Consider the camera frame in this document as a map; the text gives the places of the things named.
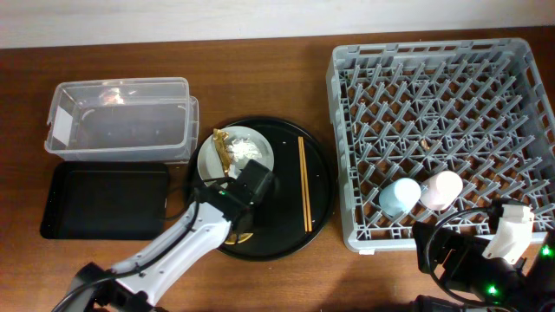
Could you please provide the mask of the pink cup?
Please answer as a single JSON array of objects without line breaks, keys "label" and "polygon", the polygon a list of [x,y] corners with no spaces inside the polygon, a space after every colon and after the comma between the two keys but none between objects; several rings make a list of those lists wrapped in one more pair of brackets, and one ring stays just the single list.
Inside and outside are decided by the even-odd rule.
[{"label": "pink cup", "polygon": [[443,171],[421,184],[420,202],[430,210],[447,209],[463,189],[462,178],[455,172]]}]

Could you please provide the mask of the blue cup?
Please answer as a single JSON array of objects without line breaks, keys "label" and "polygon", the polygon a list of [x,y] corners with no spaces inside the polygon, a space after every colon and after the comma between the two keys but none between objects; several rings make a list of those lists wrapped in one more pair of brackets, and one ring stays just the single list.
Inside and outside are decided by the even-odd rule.
[{"label": "blue cup", "polygon": [[402,178],[383,188],[378,201],[382,210],[394,217],[412,210],[420,197],[420,185],[413,179]]}]

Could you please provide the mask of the yellow bowl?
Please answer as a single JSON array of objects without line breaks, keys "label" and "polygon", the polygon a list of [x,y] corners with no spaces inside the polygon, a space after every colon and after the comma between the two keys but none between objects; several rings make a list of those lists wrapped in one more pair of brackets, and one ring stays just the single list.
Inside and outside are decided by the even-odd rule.
[{"label": "yellow bowl", "polygon": [[224,244],[227,245],[235,245],[235,244],[242,244],[245,241],[249,240],[253,236],[252,233],[235,233],[232,232],[224,241]]}]

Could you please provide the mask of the gold brown snack wrapper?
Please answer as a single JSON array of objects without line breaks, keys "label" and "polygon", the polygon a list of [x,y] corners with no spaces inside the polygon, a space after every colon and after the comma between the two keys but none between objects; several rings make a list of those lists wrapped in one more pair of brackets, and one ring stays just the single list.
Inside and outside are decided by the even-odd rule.
[{"label": "gold brown snack wrapper", "polygon": [[212,132],[212,140],[219,156],[220,164],[225,176],[229,175],[232,159],[227,152],[225,140],[229,137],[229,133],[221,129],[214,128]]}]

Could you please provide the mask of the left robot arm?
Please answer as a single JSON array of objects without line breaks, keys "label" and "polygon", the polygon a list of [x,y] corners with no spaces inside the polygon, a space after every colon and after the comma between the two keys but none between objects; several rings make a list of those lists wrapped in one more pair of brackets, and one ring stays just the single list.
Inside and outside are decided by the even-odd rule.
[{"label": "left robot arm", "polygon": [[255,160],[237,178],[222,178],[193,191],[189,209],[168,230],[130,258],[103,270],[83,267],[54,311],[155,311],[157,302],[190,267],[226,239],[251,233],[254,212],[271,188],[273,172]]}]

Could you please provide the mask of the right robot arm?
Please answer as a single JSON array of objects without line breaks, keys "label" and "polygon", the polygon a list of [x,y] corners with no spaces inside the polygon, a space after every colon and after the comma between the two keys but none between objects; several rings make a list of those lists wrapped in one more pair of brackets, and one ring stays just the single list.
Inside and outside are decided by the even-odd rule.
[{"label": "right robot arm", "polygon": [[[455,218],[485,212],[495,235],[488,240],[445,227]],[[534,213],[526,204],[495,199],[488,207],[456,212],[436,225],[413,224],[420,272],[454,301],[419,295],[413,311],[553,311],[554,232],[546,234],[530,270],[522,257],[532,240]]]}]

